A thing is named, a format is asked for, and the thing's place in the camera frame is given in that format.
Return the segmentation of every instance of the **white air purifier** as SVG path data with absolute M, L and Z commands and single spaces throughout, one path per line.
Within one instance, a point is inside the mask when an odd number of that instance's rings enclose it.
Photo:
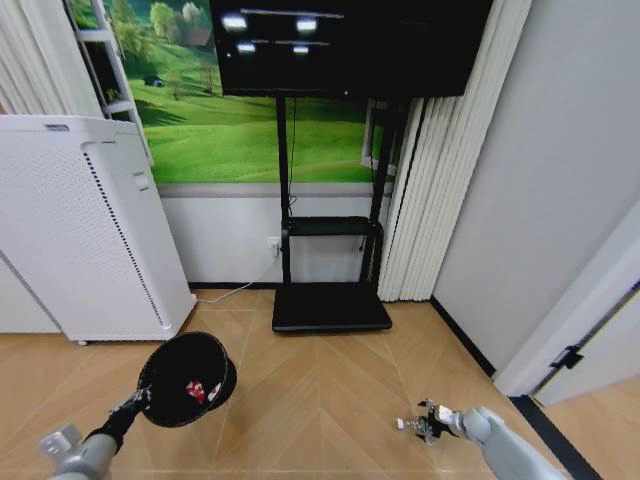
M 168 339 L 195 304 L 133 123 L 0 115 L 0 254 L 70 340 Z

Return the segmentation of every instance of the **television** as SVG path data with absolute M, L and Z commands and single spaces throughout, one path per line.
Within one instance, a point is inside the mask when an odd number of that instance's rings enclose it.
M 492 0 L 211 0 L 225 95 L 464 93 Z

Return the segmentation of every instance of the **door hinge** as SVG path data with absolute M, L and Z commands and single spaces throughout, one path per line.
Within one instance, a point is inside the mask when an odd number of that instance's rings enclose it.
M 549 366 L 553 368 L 567 367 L 571 370 L 584 358 L 584 355 L 580 355 L 578 350 L 580 347 L 577 345 L 565 347 Z

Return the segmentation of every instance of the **wooden floor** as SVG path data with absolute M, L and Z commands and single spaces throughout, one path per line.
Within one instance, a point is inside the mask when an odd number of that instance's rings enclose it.
M 559 466 L 429 304 L 388 305 L 394 327 L 384 334 L 293 337 L 271 331 L 273 291 L 198 305 L 186 329 L 220 338 L 237 388 L 186 427 L 138 418 L 114 459 L 116 480 L 493 478 L 468 441 L 447 436 L 428 448 L 393 430 L 427 396 L 458 409 L 486 405 Z M 156 346 L 0 336 L 0 479 L 48 478 L 38 440 L 67 421 L 85 434 L 101 425 Z
M 603 478 L 640 478 L 640 377 L 544 413 Z

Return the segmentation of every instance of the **air purifier vent holes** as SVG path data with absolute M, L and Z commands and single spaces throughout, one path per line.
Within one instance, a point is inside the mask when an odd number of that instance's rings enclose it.
M 140 281 L 140 285 L 142 285 L 142 288 L 144 289 L 145 294 L 147 295 L 147 298 L 149 299 L 149 303 L 151 304 L 151 307 L 153 308 L 153 312 L 156 315 L 156 318 L 158 319 L 158 321 L 160 322 L 161 325 L 163 325 L 162 322 L 162 318 L 160 317 L 160 313 L 158 312 L 158 308 L 156 307 L 155 302 L 153 301 L 153 297 L 151 297 L 151 294 L 149 293 L 149 289 L 147 288 L 147 284 L 144 281 L 144 278 L 142 276 L 142 272 L 140 271 L 140 268 L 138 267 L 138 262 L 136 261 L 135 256 L 133 255 L 133 253 L 131 252 L 131 248 L 129 247 L 129 242 L 127 242 L 127 238 L 125 237 L 122 228 L 120 228 L 120 224 L 118 222 L 118 219 L 115 216 L 115 213 L 113 211 L 113 208 L 111 207 L 111 204 L 109 203 L 109 199 L 107 198 L 107 195 L 104 191 L 104 188 L 102 188 L 102 182 L 100 182 L 100 178 L 98 178 L 98 174 L 96 173 L 96 170 L 93 166 L 93 163 L 91 162 L 91 158 L 89 157 L 89 155 L 85 152 L 83 153 L 84 155 L 84 159 L 87 162 L 87 166 L 89 167 L 89 171 L 91 172 L 91 176 L 93 177 L 96 186 L 98 187 L 98 190 L 100 191 L 100 195 L 102 196 L 102 200 L 104 201 L 105 206 L 107 207 L 107 210 L 109 211 L 109 216 L 111 217 L 111 220 L 113 221 L 113 225 L 116 227 L 116 230 L 118 231 L 118 235 L 120 235 L 120 239 L 122 240 L 122 243 L 124 244 L 125 249 L 127 250 L 127 254 L 129 255 L 129 258 L 131 259 L 131 264 L 133 265 L 133 268 L 136 271 L 136 274 L 138 275 L 138 280 Z

